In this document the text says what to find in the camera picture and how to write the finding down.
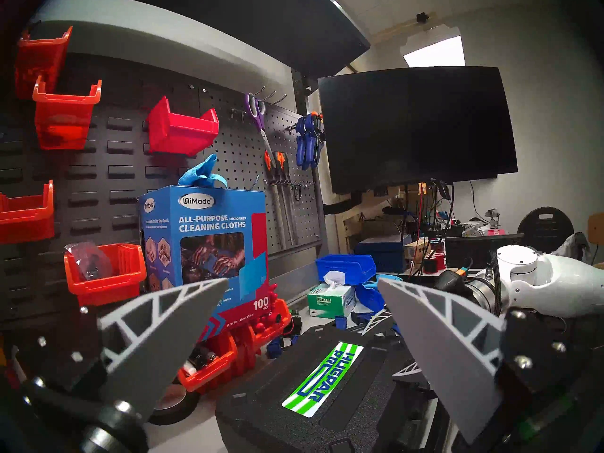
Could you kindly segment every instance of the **table surface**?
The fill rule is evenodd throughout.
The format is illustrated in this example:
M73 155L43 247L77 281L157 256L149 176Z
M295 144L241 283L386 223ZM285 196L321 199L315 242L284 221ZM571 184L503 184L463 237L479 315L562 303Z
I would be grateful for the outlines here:
M363 304L357 303L353 311L361 313L370 312L371 310ZM302 319L302 333L308 331L313 326L320 326L333 321L330 318L311 316L308 307L300 310L300 317ZM348 326L351 327L354 325L352 319L348 316ZM272 361L267 359L264 353L265 348L262 348L262 356L256 358L256 367L253 370L203 395L197 408L188 418L172 425L145 424L144 429L147 432L149 451L152 453L172 453L175 451L227 453L227 449L222 442L216 417L214 416L216 400L227 392L233 386L233 383L251 377L254 373L270 364Z

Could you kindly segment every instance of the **blue bin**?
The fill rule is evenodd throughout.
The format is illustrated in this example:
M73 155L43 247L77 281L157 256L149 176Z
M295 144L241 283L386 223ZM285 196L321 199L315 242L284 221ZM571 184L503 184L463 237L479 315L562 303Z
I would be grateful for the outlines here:
M372 312L378 313L384 308L384 299L377 289L366 289L363 284L355 286L356 298Z
M320 280L329 271L342 271L346 284L356 286L375 276L376 264L371 255L327 255L316 259L316 269Z

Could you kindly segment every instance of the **purple scissors handle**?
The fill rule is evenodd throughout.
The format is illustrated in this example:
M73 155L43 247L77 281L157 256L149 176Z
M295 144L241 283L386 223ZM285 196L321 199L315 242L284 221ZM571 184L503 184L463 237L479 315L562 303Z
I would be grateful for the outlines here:
M251 92L248 92L245 96L245 108L254 119L258 131L264 131L264 113L266 112L264 102L255 98Z

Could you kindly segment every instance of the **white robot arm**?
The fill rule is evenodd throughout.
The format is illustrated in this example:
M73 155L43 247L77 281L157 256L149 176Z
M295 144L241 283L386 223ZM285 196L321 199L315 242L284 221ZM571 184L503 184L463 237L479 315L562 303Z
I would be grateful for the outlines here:
M561 317L604 312L602 269L564 256L538 256L531 248L519 245L499 248L497 261L503 315L510 306ZM481 271L466 286L478 304L490 311L495 299L492 270Z

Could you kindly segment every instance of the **black chair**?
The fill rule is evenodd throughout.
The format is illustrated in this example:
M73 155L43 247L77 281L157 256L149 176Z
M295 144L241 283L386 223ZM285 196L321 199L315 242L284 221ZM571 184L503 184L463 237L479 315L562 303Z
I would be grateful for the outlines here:
M518 226L524 244L537 251L551 253L575 233L573 223L560 209L545 206L531 211Z

